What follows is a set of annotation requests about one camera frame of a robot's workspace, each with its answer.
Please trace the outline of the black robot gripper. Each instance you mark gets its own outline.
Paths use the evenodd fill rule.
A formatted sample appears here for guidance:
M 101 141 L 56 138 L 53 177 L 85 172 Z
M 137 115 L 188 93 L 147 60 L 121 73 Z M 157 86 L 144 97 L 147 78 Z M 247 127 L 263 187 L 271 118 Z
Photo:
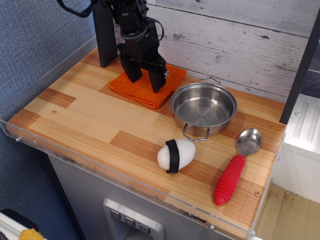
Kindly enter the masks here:
M 167 81 L 166 61 L 159 54 L 161 37 L 158 36 L 158 21 L 147 21 L 140 30 L 125 32 L 120 36 L 124 43 L 117 44 L 120 52 L 120 63 L 128 79 L 134 83 L 142 76 L 142 70 L 148 70 L 152 90 L 158 93 Z

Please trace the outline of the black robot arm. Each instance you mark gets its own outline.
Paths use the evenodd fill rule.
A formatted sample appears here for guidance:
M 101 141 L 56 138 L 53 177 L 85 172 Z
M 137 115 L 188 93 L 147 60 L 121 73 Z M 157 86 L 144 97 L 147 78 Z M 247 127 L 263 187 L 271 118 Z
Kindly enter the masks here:
M 166 61 L 159 54 L 161 37 L 157 20 L 147 16 L 145 0 L 101 0 L 93 11 L 93 22 L 101 67 L 111 63 L 117 54 L 131 82 L 148 71 L 152 89 L 157 93 L 169 74 Z

